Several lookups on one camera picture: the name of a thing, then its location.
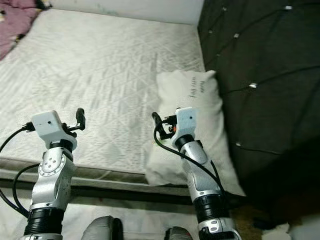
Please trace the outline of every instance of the white pillow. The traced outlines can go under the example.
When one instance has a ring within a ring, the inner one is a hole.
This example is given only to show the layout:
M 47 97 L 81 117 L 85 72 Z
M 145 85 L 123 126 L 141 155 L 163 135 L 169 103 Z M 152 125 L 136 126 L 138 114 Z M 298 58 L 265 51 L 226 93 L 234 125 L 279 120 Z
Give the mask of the white pillow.
M 201 140 L 203 148 L 214 162 L 226 191 L 244 195 L 232 165 L 227 136 L 224 129 L 222 100 L 218 93 L 215 71 L 162 72 L 157 76 L 161 118 L 173 115 L 176 108 L 197 108 L 195 139 Z M 171 140 L 163 141 L 172 147 Z M 154 143 L 146 165 L 146 179 L 150 185 L 185 185 L 186 174 L 179 156 Z

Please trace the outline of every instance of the silver robot arm segment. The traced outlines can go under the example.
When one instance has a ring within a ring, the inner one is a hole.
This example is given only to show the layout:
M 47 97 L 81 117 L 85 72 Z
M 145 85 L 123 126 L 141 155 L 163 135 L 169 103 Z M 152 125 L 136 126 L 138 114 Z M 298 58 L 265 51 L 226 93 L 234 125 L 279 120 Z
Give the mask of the silver robot arm segment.
M 166 117 L 164 121 L 160 121 L 157 115 L 152 114 L 160 138 L 171 138 L 174 148 L 213 173 L 214 168 L 201 142 L 195 140 L 196 110 L 192 107 L 178 108 L 175 115 Z M 163 130 L 160 123 L 170 125 L 169 134 Z M 241 240 L 236 225 L 230 218 L 225 195 L 219 183 L 192 162 L 183 157 L 182 160 L 197 215 L 200 240 Z
M 75 172 L 72 151 L 77 147 L 74 130 L 85 129 L 84 110 L 76 113 L 77 124 L 61 123 L 55 111 L 32 117 L 32 124 L 47 151 L 38 168 L 38 180 L 32 190 L 28 224 L 20 240 L 62 240 L 62 220 L 67 208 L 71 178 Z

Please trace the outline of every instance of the bed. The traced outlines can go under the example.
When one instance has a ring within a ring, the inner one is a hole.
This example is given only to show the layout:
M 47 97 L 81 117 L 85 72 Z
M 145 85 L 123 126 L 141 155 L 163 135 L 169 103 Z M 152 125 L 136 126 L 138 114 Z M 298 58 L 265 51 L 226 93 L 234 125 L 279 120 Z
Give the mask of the bed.
M 174 70 L 204 71 L 195 26 L 44 11 L 0 61 L 0 142 L 36 113 L 56 110 L 74 123 L 81 107 L 87 125 L 77 137 L 74 186 L 187 196 L 184 187 L 150 187 L 144 175 L 156 75 Z M 44 150 L 36 133 L 18 135 L 1 153 L 0 178 L 13 179 Z M 35 170 L 21 176 L 36 179 Z

